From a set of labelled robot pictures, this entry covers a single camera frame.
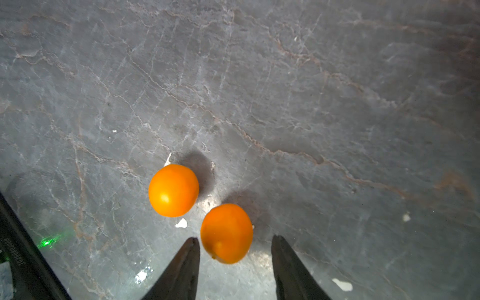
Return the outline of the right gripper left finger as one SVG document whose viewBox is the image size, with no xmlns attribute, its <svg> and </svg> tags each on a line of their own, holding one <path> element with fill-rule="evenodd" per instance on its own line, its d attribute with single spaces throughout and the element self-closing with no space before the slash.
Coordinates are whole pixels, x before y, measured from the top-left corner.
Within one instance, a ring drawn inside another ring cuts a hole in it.
<svg viewBox="0 0 480 300">
<path fill-rule="evenodd" d="M 200 268 L 200 243 L 189 237 L 143 300 L 195 300 Z"/>
</svg>

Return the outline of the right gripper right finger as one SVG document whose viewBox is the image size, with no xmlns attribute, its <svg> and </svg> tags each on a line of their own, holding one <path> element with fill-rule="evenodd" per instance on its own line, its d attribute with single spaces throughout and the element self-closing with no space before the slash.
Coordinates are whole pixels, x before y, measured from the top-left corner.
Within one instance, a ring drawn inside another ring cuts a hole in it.
<svg viewBox="0 0 480 300">
<path fill-rule="evenodd" d="M 283 236 L 273 236 L 271 254 L 278 300 L 331 300 Z"/>
</svg>

